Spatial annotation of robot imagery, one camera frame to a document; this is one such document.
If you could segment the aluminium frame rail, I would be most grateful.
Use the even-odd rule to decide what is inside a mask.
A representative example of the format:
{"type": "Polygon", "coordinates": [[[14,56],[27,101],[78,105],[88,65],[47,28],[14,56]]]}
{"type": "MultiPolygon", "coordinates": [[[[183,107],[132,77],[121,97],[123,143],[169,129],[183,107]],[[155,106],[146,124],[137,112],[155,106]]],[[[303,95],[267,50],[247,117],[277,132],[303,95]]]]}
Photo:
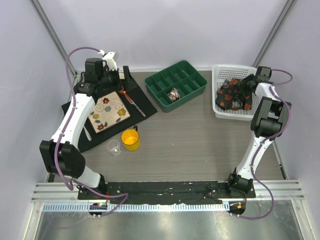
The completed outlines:
{"type": "MultiPolygon", "coordinates": [[[[304,200],[304,194],[297,180],[264,180],[275,200],[304,200]]],[[[262,184],[253,182],[256,199],[270,200],[270,194],[262,184]]],[[[32,202],[71,202],[78,200],[78,189],[69,190],[62,182],[37,183],[31,197],[32,202]]]]}

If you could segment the white plastic basket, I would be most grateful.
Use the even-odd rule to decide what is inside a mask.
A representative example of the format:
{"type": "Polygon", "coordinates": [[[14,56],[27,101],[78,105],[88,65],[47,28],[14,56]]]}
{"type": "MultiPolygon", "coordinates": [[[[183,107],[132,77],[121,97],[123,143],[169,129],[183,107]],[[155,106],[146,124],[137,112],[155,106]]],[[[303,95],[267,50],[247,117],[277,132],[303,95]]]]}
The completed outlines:
{"type": "Polygon", "coordinates": [[[245,65],[216,64],[212,67],[212,110],[219,119],[251,121],[260,103],[259,98],[252,94],[251,110],[223,110],[216,103],[217,90],[223,85],[225,80],[244,79],[250,74],[256,74],[257,69],[245,65]]]}

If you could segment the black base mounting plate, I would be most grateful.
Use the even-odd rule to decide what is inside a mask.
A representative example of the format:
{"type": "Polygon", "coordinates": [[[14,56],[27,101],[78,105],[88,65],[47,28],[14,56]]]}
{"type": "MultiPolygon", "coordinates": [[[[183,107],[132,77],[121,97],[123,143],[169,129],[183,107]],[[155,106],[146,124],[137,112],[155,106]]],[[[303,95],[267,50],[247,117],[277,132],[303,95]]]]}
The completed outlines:
{"type": "Polygon", "coordinates": [[[128,194],[125,205],[208,205],[219,204],[222,199],[253,199],[253,187],[247,193],[232,189],[225,181],[151,181],[108,182],[95,191],[103,195],[128,194]]]}

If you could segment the rolled tie in tray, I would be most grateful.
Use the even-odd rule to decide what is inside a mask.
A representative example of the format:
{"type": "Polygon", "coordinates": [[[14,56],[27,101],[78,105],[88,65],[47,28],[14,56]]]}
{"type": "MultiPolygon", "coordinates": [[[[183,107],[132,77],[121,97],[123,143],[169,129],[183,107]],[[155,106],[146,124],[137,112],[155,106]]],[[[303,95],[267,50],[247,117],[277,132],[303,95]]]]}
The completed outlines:
{"type": "Polygon", "coordinates": [[[181,99],[181,95],[178,91],[177,88],[173,87],[169,93],[167,94],[167,96],[169,97],[169,99],[172,101],[172,102],[176,102],[178,100],[181,99]]]}

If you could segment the black cloth placemat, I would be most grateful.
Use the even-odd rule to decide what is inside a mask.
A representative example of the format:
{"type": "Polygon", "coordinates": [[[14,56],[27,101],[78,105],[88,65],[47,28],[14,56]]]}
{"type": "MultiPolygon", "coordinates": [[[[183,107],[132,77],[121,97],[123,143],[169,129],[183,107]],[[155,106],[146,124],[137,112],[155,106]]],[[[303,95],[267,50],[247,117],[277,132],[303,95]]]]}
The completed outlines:
{"type": "Polygon", "coordinates": [[[88,94],[90,93],[91,96],[93,96],[93,99],[98,101],[99,98],[108,95],[112,92],[117,92],[120,99],[122,102],[125,104],[125,107],[129,111],[130,118],[100,132],[100,133],[95,133],[89,119],[87,118],[85,121],[84,126],[87,128],[89,134],[91,135],[92,141],[88,141],[84,128],[82,128],[79,141],[78,141],[78,149],[81,153],[86,152],[99,144],[107,141],[108,139],[112,138],[116,134],[124,131],[127,128],[130,128],[139,122],[144,121],[145,119],[151,117],[154,115],[157,110],[153,106],[153,104],[150,102],[148,97],[145,95],[143,90],[140,88],[140,86],[137,84],[137,86],[131,90],[131,91],[126,91],[127,94],[131,97],[131,99],[139,106],[139,108],[145,113],[146,117],[143,117],[139,111],[132,105],[130,104],[125,96],[123,94],[120,94],[119,91],[124,89],[123,86],[123,80],[125,79],[124,77],[120,77],[121,81],[121,87],[120,88],[104,88],[100,86],[100,81],[89,81],[88,80],[89,75],[85,74],[84,75],[84,80],[78,82],[74,86],[75,93],[85,93],[88,94]]]}

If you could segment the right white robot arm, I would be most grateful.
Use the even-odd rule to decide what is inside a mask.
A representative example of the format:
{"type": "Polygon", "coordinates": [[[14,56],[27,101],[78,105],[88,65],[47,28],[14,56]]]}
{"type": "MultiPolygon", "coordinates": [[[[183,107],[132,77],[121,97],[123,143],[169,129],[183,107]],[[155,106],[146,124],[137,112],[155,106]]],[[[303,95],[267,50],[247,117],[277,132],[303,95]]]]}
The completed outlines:
{"type": "Polygon", "coordinates": [[[249,90],[259,98],[259,105],[250,124],[252,138],[239,165],[228,177],[226,193],[233,198],[248,194],[257,180],[256,169],[266,149],[288,127],[292,103],[277,94],[275,87],[282,83],[270,81],[273,70],[258,66],[254,75],[249,75],[240,84],[240,90],[249,90]]]}

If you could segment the yellow plastic mug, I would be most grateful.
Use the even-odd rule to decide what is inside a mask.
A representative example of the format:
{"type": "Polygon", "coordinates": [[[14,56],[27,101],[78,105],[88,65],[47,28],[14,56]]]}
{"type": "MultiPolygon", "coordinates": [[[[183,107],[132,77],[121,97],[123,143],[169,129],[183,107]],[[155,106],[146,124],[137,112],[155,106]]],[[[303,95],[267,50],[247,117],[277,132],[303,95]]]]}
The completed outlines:
{"type": "Polygon", "coordinates": [[[140,147],[140,135],[138,132],[138,126],[134,125],[133,128],[126,129],[121,134],[121,142],[124,145],[124,147],[128,151],[136,151],[140,147]]]}

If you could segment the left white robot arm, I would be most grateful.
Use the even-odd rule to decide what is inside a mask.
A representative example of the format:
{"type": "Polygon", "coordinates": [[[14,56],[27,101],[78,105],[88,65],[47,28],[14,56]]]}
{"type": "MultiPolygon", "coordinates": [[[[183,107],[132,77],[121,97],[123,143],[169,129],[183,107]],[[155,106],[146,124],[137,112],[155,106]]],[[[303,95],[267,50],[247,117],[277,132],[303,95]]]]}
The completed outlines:
{"type": "Polygon", "coordinates": [[[112,52],[102,58],[88,58],[84,66],[84,80],[71,87],[70,105],[58,130],[50,140],[40,143],[39,150],[48,173],[59,175],[70,190],[76,183],[100,200],[107,193],[105,178],[86,165],[78,147],[79,139],[98,99],[103,93],[123,90],[131,73],[127,65],[119,72],[112,52]]]}

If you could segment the orange handled table knife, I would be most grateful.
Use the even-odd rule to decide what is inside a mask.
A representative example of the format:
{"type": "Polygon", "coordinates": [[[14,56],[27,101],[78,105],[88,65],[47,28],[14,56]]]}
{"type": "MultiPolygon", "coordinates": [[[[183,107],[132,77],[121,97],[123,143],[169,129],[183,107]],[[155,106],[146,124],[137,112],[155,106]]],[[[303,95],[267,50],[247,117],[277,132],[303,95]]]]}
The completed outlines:
{"type": "Polygon", "coordinates": [[[125,98],[127,99],[127,101],[133,105],[138,111],[139,113],[145,118],[146,114],[140,109],[140,107],[132,100],[132,98],[127,94],[127,92],[124,89],[121,89],[119,91],[120,94],[124,95],[125,98]]]}

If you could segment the clear plastic cup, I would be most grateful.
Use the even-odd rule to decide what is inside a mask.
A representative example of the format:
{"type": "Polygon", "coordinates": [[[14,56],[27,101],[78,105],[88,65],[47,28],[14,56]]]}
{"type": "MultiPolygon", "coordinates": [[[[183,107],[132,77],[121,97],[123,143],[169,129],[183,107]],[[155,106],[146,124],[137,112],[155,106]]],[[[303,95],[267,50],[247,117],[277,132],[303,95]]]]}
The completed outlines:
{"type": "Polygon", "coordinates": [[[107,150],[114,156],[121,154],[121,144],[118,140],[110,140],[106,145],[107,150]]]}

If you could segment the black orange floral tie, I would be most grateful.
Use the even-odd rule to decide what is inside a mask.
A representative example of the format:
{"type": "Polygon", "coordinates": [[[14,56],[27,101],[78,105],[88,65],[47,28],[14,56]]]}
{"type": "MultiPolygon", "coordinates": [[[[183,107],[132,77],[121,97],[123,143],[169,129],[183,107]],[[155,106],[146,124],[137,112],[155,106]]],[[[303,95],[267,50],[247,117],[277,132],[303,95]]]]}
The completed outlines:
{"type": "Polygon", "coordinates": [[[215,104],[224,111],[252,109],[252,92],[241,86],[242,79],[233,78],[225,80],[222,86],[216,91],[215,104]]]}

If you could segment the green divided organizer tray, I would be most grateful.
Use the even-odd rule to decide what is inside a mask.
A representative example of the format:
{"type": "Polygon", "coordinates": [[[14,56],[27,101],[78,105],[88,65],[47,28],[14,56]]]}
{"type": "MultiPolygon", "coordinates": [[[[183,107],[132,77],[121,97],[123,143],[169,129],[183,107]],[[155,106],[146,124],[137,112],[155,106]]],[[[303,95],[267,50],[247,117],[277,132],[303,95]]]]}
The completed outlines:
{"type": "Polygon", "coordinates": [[[164,113],[169,113],[204,93],[207,80],[187,60],[181,60],[145,79],[147,92],[164,113]],[[167,94],[178,89],[181,98],[172,102],[167,94]]]}

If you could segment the silver fork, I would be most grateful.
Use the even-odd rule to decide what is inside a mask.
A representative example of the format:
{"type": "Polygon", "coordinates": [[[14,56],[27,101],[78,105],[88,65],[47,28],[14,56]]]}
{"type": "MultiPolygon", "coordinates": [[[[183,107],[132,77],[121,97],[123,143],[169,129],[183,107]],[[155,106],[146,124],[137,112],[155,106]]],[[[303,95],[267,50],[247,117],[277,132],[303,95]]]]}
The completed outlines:
{"type": "Polygon", "coordinates": [[[85,135],[86,135],[86,138],[88,139],[88,141],[92,141],[92,137],[85,126],[83,127],[83,130],[85,132],[85,135]]]}

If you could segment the square floral ceramic plate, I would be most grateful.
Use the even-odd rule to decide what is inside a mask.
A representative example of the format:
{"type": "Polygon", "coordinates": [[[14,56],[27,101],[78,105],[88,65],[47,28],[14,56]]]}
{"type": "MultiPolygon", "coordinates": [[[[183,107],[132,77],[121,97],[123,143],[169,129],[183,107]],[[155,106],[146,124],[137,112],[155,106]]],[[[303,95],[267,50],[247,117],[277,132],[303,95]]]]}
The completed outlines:
{"type": "Polygon", "coordinates": [[[131,117],[117,92],[111,92],[97,100],[88,115],[95,133],[100,133],[131,117]]]}

